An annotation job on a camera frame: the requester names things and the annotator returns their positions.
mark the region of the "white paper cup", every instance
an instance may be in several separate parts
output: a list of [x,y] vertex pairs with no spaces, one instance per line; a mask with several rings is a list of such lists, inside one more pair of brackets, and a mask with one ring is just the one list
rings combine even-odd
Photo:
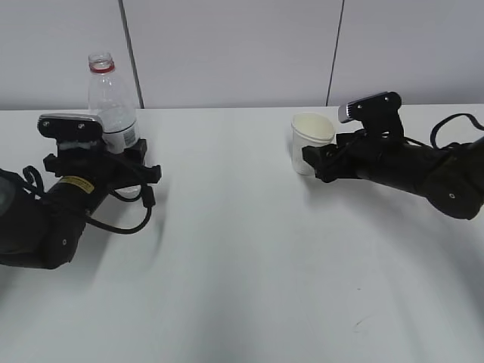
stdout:
[[303,160],[305,146],[325,146],[334,139],[331,121],[319,114],[304,112],[294,115],[293,122],[293,168],[301,175],[314,175],[315,170]]

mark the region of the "clear plastic bottle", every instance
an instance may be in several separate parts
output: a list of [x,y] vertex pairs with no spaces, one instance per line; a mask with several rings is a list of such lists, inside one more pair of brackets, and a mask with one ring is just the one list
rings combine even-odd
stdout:
[[[88,90],[88,106],[92,114],[98,115],[103,124],[107,149],[121,154],[135,145],[139,139],[136,112],[129,90],[119,77],[113,58],[107,51],[90,54],[88,57],[91,81]],[[132,197],[139,186],[119,190],[125,197]]]

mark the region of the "table surface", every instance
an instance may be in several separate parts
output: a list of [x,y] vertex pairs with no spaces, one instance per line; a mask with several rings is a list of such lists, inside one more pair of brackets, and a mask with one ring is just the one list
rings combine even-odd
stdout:
[[[132,236],[88,226],[54,271],[2,266],[0,361],[482,362],[484,217],[297,175],[290,120],[303,110],[336,120],[334,107],[140,110],[148,161],[163,168],[150,224]],[[484,105],[401,115],[427,142],[464,111],[484,120]],[[40,113],[0,112],[3,169],[43,170],[55,145]],[[481,135],[459,119],[439,142]],[[143,215],[111,198],[95,217],[129,227]]]

